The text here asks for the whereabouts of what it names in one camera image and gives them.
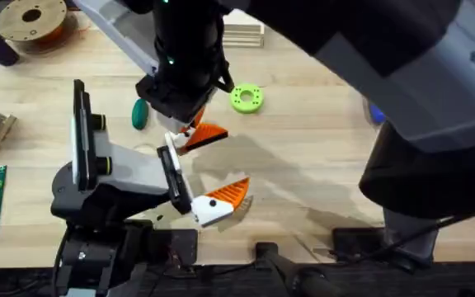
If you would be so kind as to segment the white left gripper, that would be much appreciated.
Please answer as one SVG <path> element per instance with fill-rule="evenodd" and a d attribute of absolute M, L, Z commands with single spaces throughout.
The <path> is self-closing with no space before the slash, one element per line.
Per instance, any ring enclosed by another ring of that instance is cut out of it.
<path fill-rule="evenodd" d="M 105 132 L 71 134 L 71 161 L 52 182 L 50 212 L 74 226 L 115 226 L 129 217 L 171 203 L 184 215 L 192 212 L 201 227 L 232 215 L 247 197 L 250 178 L 192 199 L 177 167 L 190 137 L 164 134 L 165 144 L 148 155 L 109 140 Z"/>

